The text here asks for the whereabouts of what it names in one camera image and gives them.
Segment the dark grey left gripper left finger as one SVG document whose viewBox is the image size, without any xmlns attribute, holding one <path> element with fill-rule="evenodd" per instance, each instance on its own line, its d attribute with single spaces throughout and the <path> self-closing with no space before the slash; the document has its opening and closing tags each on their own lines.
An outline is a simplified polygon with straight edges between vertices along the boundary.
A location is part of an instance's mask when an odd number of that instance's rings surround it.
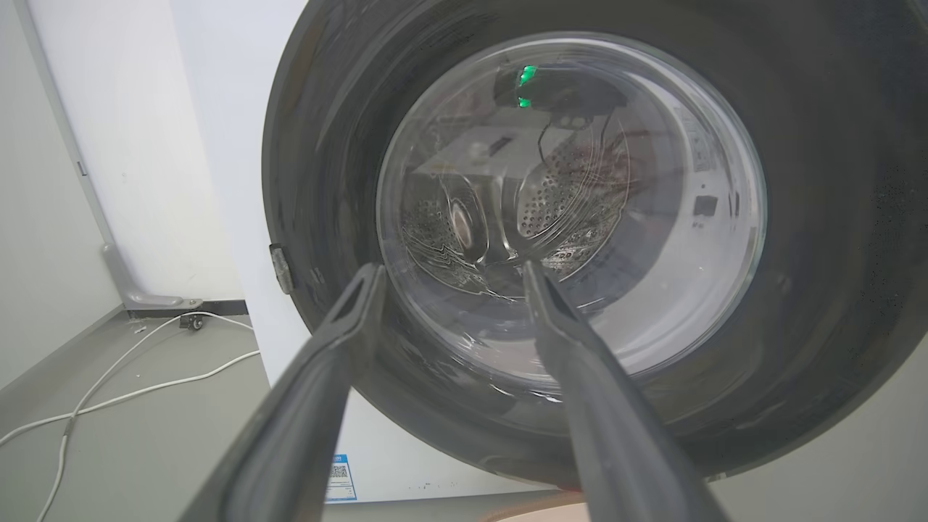
<svg viewBox="0 0 928 522">
<path fill-rule="evenodd" d="M 179 522 L 321 522 L 352 387 L 372 368 L 386 271 L 363 265 Z"/>
</svg>

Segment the grey wheeled stand leg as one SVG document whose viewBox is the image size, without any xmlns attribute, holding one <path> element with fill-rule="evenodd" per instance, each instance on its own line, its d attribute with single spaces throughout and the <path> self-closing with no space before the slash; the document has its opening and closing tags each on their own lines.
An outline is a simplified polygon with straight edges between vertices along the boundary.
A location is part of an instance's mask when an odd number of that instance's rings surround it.
<svg viewBox="0 0 928 522">
<path fill-rule="evenodd" d="M 136 282 L 125 259 L 115 244 L 107 242 L 102 247 L 104 261 L 112 274 L 112 280 L 123 302 L 130 320 L 145 318 L 173 318 L 186 312 L 202 309 L 202 299 L 190 299 L 178 295 L 161 295 L 144 291 Z"/>
</svg>

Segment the blue QR code sticker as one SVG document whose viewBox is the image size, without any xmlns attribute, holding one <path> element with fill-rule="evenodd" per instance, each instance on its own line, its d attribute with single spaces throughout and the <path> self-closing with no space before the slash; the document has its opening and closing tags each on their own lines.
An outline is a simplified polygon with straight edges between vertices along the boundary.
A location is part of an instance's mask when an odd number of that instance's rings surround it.
<svg viewBox="0 0 928 522">
<path fill-rule="evenodd" d="M 335 454 L 326 490 L 326 502 L 357 501 L 357 490 L 352 481 L 350 463 L 346 454 Z"/>
</svg>

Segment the white partition panel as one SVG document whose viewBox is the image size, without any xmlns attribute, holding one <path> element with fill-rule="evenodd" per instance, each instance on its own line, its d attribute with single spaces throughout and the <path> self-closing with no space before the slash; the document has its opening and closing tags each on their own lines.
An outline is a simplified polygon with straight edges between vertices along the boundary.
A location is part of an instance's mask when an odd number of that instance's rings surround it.
<svg viewBox="0 0 928 522">
<path fill-rule="evenodd" d="M 242 300 L 171 0 L 23 6 L 104 244 L 144 291 Z"/>
</svg>

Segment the white washing machine body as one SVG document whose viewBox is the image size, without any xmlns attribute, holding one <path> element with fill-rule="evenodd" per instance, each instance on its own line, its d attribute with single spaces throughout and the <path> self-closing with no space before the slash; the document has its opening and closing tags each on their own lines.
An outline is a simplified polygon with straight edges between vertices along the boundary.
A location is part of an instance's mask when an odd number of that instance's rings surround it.
<svg viewBox="0 0 928 522">
<path fill-rule="evenodd" d="M 281 57 L 299 17 L 327 0 L 171 0 L 206 158 L 270 384 L 311 337 L 278 283 L 262 168 L 265 120 Z M 559 490 L 500 478 L 438 452 L 350 393 L 325 505 L 450 500 L 508 503 Z"/>
</svg>

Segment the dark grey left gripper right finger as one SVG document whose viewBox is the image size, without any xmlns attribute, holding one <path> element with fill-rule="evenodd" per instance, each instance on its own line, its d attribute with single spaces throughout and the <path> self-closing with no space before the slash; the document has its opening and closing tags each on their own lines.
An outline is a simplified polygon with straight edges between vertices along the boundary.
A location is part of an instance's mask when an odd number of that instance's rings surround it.
<svg viewBox="0 0 928 522">
<path fill-rule="evenodd" d="M 560 386 L 590 522 L 729 522 L 557 278 L 528 261 L 523 283 L 538 356 Z"/>
</svg>

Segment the dark round washing machine door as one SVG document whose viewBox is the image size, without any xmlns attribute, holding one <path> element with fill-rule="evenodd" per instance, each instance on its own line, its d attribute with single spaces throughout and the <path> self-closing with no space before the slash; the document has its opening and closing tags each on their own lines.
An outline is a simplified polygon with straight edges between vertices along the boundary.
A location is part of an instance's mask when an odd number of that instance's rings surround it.
<svg viewBox="0 0 928 522">
<path fill-rule="evenodd" d="M 928 333 L 928 1 L 309 0 L 262 181 L 309 331 L 384 267 L 357 390 L 412 436 L 579 486 L 530 262 L 738 473 Z"/>
</svg>

